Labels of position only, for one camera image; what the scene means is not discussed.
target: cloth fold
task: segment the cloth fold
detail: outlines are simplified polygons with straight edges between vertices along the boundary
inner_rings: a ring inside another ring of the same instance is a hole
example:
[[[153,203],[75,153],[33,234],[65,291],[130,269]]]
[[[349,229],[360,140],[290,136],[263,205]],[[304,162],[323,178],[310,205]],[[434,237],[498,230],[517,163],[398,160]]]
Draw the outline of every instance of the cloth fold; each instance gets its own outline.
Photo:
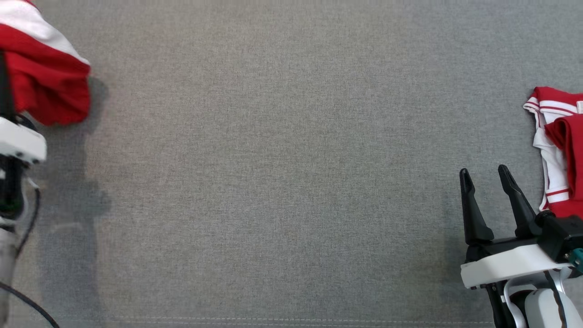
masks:
[[[545,130],[547,137],[565,154],[569,185],[569,199],[554,203],[551,208],[561,216],[583,215],[583,115],[557,118]]]
[[[25,0],[0,0],[4,51],[16,111],[44,125],[80,122],[89,113],[89,62]]]
[[[545,192],[539,209],[553,210],[555,204],[570,199],[566,154],[546,133],[546,127],[556,120],[579,116],[583,110],[583,93],[568,93],[548,86],[534,89],[523,108],[535,115],[536,132],[533,146],[540,149]]]

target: white stripe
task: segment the white stripe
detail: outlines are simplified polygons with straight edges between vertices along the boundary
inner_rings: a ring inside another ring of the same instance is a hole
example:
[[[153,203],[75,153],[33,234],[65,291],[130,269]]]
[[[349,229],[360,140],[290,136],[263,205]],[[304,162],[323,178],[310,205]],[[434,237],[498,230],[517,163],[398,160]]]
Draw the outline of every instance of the white stripe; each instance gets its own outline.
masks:
[[[543,176],[545,177],[545,190],[549,188],[549,172],[547,171],[546,160],[543,156],[541,156],[543,160]],[[543,211],[545,209],[545,205],[547,203],[546,193],[543,193],[543,200],[540,202],[539,211]]]
[[[536,97],[530,97],[527,102],[539,104],[539,100]]]
[[[526,109],[527,111],[529,111],[531,113],[539,111],[539,106],[535,106],[533,104],[524,104],[524,106],[522,106],[522,108]]]
[[[556,193],[557,191],[567,190],[567,189],[569,189],[569,186],[565,185],[565,186],[560,186],[560,187],[556,187],[556,188],[552,188],[552,189],[547,189],[545,191],[545,193],[552,194],[552,193]]]
[[[541,113],[551,113],[551,114],[557,114],[557,115],[559,115],[559,116],[571,116],[571,115],[573,115],[573,114],[576,114],[576,113],[572,113],[572,112],[571,112],[571,111],[569,111],[569,110],[558,110],[558,109],[550,109],[550,108],[548,108],[548,107],[541,107],[541,108],[540,108],[540,112],[541,112]]]
[[[549,200],[549,203],[556,203],[558,201],[569,200],[569,192],[565,191],[564,193],[550,195],[547,196],[547,199]]]
[[[577,107],[575,107],[571,104],[563,103],[563,102],[556,102],[554,100],[543,100],[540,102],[540,106],[541,107],[556,107],[556,108],[566,109],[568,111],[573,112],[574,114],[577,114]]]
[[[0,24],[26,33],[35,40],[89,65],[89,61],[75,51],[65,36],[45,22],[38,9],[25,1],[0,0]]]

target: red cloth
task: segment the red cloth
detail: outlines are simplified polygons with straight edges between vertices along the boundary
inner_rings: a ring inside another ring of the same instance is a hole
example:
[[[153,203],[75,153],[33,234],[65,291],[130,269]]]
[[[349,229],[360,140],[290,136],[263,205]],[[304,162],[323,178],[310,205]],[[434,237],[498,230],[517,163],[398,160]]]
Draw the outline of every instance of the red cloth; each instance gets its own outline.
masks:
[[[571,104],[573,106],[577,106],[577,102],[580,102],[583,99],[583,93],[568,93],[562,90],[558,90],[555,88],[551,88],[549,86],[537,86],[535,90],[532,92],[531,97],[534,97],[538,102],[534,103],[534,105],[538,106],[539,102],[545,100],[555,100],[562,103]],[[541,107],[546,107],[550,109],[557,109],[556,106],[551,105],[541,105]]]
[[[583,218],[583,115],[557,118],[545,130],[547,137],[565,154],[569,184],[569,200],[551,203],[550,209],[558,217]]]
[[[18,112],[28,111],[45,125],[87,117],[90,67],[30,2],[0,2],[0,48]]]

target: black cable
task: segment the black cable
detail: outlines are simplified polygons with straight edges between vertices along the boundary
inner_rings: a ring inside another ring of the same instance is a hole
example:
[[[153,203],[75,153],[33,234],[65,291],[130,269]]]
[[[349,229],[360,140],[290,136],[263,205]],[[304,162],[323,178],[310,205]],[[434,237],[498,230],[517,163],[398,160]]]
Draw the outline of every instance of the black cable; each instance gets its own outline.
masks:
[[[12,295],[20,298],[24,303],[30,305],[33,309],[35,309],[41,316],[43,316],[53,328],[59,328],[59,324],[51,317],[50,314],[47,313],[40,305],[36,304],[32,299],[28,298],[26,295],[22,294],[21,292],[17,291],[16,289],[6,285],[3,282],[0,282],[0,288],[4,289],[5,291],[11,293]]]
[[[34,229],[34,225],[37,221],[38,209],[40,208],[40,189],[39,188],[34,189],[34,195],[35,195],[35,199],[36,199],[35,200],[36,204],[34,205],[33,216],[32,216],[32,218],[30,218],[29,226],[28,226],[28,228],[26,228],[24,235],[22,235],[22,239],[20,241],[20,244],[16,248],[16,258],[17,259],[18,259],[18,256],[20,255],[20,253],[22,252],[22,249],[24,248],[24,244],[26,244],[26,241],[29,239],[30,232],[32,232],[32,230]]]
[[[567,328],[567,316],[565,315],[565,307],[563,306],[563,301],[561,300],[561,294],[557,290],[557,285],[554,284],[553,278],[550,276],[548,271],[545,271],[545,277],[550,284],[550,289],[553,291],[554,300],[557,302],[559,307],[559,318],[561,319],[561,328]]]

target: robotic arm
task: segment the robotic arm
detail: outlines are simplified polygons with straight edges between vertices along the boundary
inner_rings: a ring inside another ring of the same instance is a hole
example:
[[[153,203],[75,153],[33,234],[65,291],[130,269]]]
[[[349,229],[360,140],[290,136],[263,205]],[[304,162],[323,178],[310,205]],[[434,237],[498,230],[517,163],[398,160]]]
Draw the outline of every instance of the robotic arm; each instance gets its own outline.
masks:
[[[459,173],[462,191],[466,288],[485,289],[496,328],[583,328],[563,281],[583,269],[583,221],[558,219],[550,211],[535,215],[504,165],[498,173],[517,224],[515,237],[494,239],[474,198],[469,172]]]
[[[30,120],[16,113],[8,68],[0,51],[0,327],[8,320],[8,298],[13,294],[39,311],[53,327],[51,316],[31,299],[13,289],[12,276],[16,259],[30,233],[38,211],[40,191],[30,179],[37,194],[36,210],[21,241],[16,234],[16,222],[26,215],[26,197],[22,184],[24,171],[31,165],[44,162],[47,143]]]

